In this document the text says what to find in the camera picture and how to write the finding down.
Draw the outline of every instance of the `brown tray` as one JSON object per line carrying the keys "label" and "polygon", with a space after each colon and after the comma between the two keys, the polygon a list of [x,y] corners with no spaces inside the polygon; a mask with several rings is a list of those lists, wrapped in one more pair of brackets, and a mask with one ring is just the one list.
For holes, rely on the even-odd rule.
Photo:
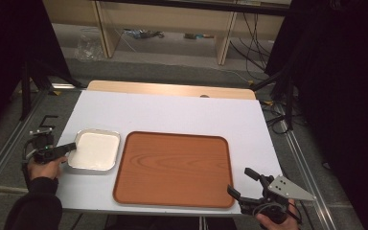
{"label": "brown tray", "polygon": [[229,208],[227,141],[217,136],[131,132],[113,197],[124,204]]}

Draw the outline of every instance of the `white container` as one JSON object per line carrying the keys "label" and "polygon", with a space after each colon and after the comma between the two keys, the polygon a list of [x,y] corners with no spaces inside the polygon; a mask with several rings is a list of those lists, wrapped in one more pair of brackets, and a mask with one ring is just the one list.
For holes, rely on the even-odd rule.
{"label": "white container", "polygon": [[84,129],[76,137],[77,149],[68,156],[68,165],[76,169],[108,171],[115,165],[121,136],[118,132]]}

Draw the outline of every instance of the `person's arm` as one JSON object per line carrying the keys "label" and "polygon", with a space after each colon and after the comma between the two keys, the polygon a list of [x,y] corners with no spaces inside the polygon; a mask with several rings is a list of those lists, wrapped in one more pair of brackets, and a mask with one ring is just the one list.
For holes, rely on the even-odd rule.
{"label": "person's arm", "polygon": [[45,165],[29,164],[29,192],[19,198],[7,217],[4,229],[58,229],[62,206],[56,197],[61,157]]}
{"label": "person's arm", "polygon": [[[288,209],[291,211],[292,214],[296,215],[297,211],[295,207],[291,205],[291,204],[294,204],[294,200],[291,199],[289,203],[290,205],[288,206]],[[297,220],[290,215],[287,215],[287,219],[281,224],[277,224],[271,221],[270,218],[268,218],[267,216],[263,214],[258,214],[256,216],[256,219],[265,228],[267,228],[267,230],[298,230],[299,229]]]}

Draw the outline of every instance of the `person's right hand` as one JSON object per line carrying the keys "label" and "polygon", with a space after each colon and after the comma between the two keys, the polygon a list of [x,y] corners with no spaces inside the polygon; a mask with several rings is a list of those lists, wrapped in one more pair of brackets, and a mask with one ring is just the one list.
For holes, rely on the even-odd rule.
{"label": "person's right hand", "polygon": [[[288,202],[290,203],[288,206],[288,209],[291,211],[292,214],[296,215],[297,211],[295,207],[293,206],[294,200],[290,199]],[[256,219],[258,220],[259,223],[264,225],[264,227],[266,227],[267,230],[298,230],[297,220],[290,215],[287,215],[286,220],[281,224],[277,224],[271,221],[270,218],[268,218],[267,216],[263,214],[256,215]]]}
{"label": "person's right hand", "polygon": [[32,159],[28,165],[30,179],[33,180],[38,177],[47,177],[50,179],[59,178],[61,175],[59,164],[65,161],[67,161],[67,157],[62,156],[54,161],[41,165]]}

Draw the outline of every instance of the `white table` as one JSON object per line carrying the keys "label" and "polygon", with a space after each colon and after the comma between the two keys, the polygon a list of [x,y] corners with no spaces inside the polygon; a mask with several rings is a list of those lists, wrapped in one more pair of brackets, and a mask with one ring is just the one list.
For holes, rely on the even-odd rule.
{"label": "white table", "polygon": [[256,100],[83,91],[58,144],[74,142],[77,132],[86,128],[113,130],[121,134],[116,165],[107,172],[95,172],[63,164],[57,196],[64,210],[182,216],[232,216],[241,213],[238,202],[229,209],[117,203],[112,190],[125,139],[131,131],[225,138],[229,144],[234,186],[242,196],[262,197],[260,182],[246,176],[244,168],[265,175],[281,174],[263,112]]}

